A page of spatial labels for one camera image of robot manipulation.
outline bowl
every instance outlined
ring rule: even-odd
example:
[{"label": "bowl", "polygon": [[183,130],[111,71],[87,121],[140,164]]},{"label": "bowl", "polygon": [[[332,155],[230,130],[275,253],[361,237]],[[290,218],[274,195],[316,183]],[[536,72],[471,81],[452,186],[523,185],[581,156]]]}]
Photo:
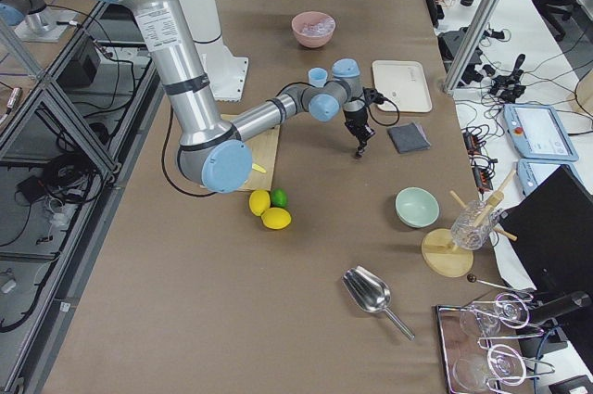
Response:
[{"label": "bowl", "polygon": [[426,227],[438,218],[438,202],[423,188],[404,188],[396,196],[396,213],[409,227]]},{"label": "bowl", "polygon": [[[303,33],[308,27],[315,26],[323,21],[330,22],[328,19],[331,20],[333,25],[331,25],[331,29],[329,29],[327,33],[324,33],[323,35],[307,35],[306,33]],[[294,16],[291,26],[293,28],[293,34],[300,44],[307,48],[319,48],[332,39],[335,29],[335,20],[323,12],[307,11]]]}]

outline metal scoop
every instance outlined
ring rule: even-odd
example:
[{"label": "metal scoop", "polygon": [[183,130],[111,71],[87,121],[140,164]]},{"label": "metal scoop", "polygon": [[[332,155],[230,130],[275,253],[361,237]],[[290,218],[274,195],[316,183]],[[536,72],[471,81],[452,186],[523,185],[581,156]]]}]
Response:
[{"label": "metal scoop", "polygon": [[369,313],[385,312],[399,330],[409,340],[414,339],[414,333],[389,310],[391,292],[389,287],[378,276],[373,275],[361,266],[354,267],[342,277],[346,289],[363,311]]}]

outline pink bowl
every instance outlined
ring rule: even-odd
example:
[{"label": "pink bowl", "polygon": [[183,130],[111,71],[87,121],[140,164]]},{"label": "pink bowl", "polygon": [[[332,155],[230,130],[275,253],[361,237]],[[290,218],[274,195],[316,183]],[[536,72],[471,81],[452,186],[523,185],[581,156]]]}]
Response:
[{"label": "pink bowl", "polygon": [[295,16],[292,21],[292,28],[296,40],[307,48],[319,48],[327,44],[331,40],[332,35],[334,35],[334,30],[331,30],[325,35],[305,35],[302,33],[306,25],[316,25],[324,19],[333,18],[318,11],[301,12]]}]

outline computer monitor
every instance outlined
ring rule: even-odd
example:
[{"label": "computer monitor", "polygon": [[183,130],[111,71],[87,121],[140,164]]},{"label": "computer monitor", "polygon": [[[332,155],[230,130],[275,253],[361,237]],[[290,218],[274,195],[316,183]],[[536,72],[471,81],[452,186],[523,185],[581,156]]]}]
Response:
[{"label": "computer monitor", "polygon": [[[593,196],[560,166],[500,224],[517,235],[519,260],[547,297],[582,290],[593,297]],[[559,317],[562,330],[593,371],[593,307]]]}]

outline blue and white device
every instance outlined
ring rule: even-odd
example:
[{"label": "blue and white device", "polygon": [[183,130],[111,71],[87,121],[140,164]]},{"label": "blue and white device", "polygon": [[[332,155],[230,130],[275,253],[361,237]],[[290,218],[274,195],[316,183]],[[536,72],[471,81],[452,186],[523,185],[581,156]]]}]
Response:
[{"label": "blue and white device", "polygon": [[503,116],[511,140],[524,158],[578,160],[576,149],[553,107],[507,104]]},{"label": "blue and white device", "polygon": [[576,178],[582,182],[572,162],[546,159],[519,159],[517,161],[517,176],[523,187],[523,193],[528,197],[538,185],[546,181],[558,167],[568,167]]}]

